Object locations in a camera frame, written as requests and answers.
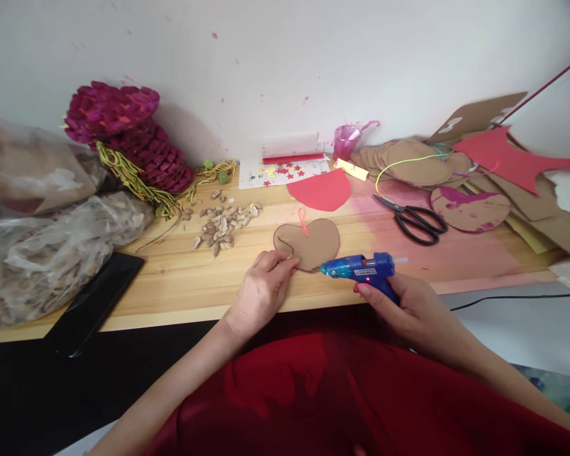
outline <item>scissors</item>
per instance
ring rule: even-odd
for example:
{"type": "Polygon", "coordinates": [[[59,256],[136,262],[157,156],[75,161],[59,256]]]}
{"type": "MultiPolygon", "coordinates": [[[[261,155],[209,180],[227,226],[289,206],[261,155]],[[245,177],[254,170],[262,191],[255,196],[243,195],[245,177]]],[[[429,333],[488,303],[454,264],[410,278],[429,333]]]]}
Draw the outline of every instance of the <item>scissors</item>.
{"type": "Polygon", "coordinates": [[[403,233],[414,242],[426,246],[435,245],[439,242],[439,235],[448,231],[448,224],[445,223],[445,220],[443,220],[443,218],[435,211],[418,206],[400,206],[392,202],[390,199],[383,198],[377,193],[374,193],[374,196],[384,206],[395,211],[395,221],[397,222],[397,225],[399,225],[399,228],[401,228],[403,233]],[[404,214],[411,215],[413,218],[406,217],[404,214]],[[421,214],[428,215],[435,220],[439,226],[436,227],[434,224],[429,223],[421,214]],[[416,236],[408,229],[407,226],[405,226],[406,224],[418,228],[420,231],[427,234],[431,240],[427,241],[426,239],[416,236]]]}

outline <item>hand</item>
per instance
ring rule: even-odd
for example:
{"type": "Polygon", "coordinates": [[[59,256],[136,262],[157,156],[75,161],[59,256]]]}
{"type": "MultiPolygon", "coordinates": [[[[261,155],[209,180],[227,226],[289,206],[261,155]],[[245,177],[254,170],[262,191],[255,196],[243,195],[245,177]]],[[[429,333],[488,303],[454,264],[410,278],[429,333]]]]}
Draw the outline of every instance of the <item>hand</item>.
{"type": "Polygon", "coordinates": [[[361,293],[415,352],[462,371],[472,370],[481,362],[480,355],[489,352],[427,282],[403,274],[387,281],[400,297],[400,307],[368,284],[357,284],[355,292],[361,293]]]}
{"type": "Polygon", "coordinates": [[[236,301],[224,315],[235,334],[250,338],[274,317],[299,262],[299,258],[288,260],[287,253],[279,250],[258,255],[243,277],[236,301]]]}

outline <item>black scissors handle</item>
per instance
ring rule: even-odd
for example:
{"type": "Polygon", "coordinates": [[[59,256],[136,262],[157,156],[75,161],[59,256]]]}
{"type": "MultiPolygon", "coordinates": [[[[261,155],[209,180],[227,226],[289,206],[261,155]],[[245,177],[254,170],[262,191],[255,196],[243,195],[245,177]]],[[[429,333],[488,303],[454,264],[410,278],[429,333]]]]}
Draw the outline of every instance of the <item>black scissors handle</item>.
{"type": "Polygon", "coordinates": [[[435,245],[439,242],[439,235],[447,232],[449,230],[448,224],[434,211],[418,207],[418,206],[406,206],[402,211],[395,213],[395,220],[399,228],[406,234],[411,240],[422,244],[422,245],[435,245]],[[404,214],[407,213],[413,218],[406,217],[404,214]],[[422,214],[429,216],[431,219],[437,222],[438,226],[430,223],[422,214]],[[427,234],[431,240],[428,241],[421,237],[416,236],[411,232],[406,225],[411,225],[418,228],[423,233],[427,234]]]}

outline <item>black cable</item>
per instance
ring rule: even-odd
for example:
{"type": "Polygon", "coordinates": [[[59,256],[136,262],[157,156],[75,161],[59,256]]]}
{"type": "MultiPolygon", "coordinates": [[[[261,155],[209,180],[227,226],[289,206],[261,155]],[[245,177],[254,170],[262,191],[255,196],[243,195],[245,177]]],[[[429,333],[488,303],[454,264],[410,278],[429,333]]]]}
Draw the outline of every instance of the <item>black cable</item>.
{"type": "Polygon", "coordinates": [[[465,307],[471,307],[472,305],[475,305],[479,302],[482,302],[483,300],[488,300],[488,299],[540,299],[540,298],[569,298],[569,297],[570,294],[540,294],[534,296],[488,296],[487,298],[482,298],[480,300],[473,301],[472,303],[465,304],[464,306],[454,307],[453,309],[450,310],[454,312],[455,310],[460,310],[465,307]]]}

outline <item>left hand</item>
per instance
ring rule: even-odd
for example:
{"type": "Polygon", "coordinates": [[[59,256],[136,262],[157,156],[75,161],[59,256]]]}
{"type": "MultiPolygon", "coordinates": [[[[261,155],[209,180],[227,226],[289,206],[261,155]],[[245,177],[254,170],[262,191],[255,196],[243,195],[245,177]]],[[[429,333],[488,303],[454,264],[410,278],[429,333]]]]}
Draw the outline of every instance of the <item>left hand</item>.
{"type": "Polygon", "coordinates": [[[245,273],[236,301],[224,315],[238,336],[254,336],[283,305],[289,278],[300,262],[287,257],[283,251],[263,251],[245,273]]]}

